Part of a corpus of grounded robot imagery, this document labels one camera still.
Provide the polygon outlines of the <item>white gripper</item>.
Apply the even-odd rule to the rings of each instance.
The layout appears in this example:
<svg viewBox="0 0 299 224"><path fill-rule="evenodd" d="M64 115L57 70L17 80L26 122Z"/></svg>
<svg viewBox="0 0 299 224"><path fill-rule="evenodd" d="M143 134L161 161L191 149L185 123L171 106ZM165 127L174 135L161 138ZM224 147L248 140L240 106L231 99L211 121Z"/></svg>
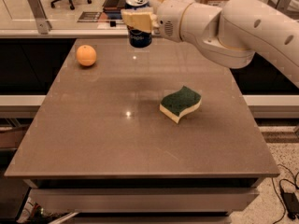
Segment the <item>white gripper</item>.
<svg viewBox="0 0 299 224"><path fill-rule="evenodd" d="M122 9L123 22L133 29L151 33L158 29L161 37L181 42L180 26L183 15L194 0L149 0L152 8Z"/></svg>

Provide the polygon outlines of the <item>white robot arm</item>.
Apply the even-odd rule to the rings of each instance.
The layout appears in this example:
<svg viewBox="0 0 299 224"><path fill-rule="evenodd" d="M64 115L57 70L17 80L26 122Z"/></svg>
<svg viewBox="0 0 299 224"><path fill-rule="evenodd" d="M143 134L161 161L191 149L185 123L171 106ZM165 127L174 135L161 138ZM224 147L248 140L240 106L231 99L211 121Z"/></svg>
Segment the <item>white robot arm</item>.
<svg viewBox="0 0 299 224"><path fill-rule="evenodd" d="M123 9L121 16L131 28L192 44L228 68L243 68L259 54L299 87L299 23L259 0L229 0L223 7L149 0L147 7Z"/></svg>

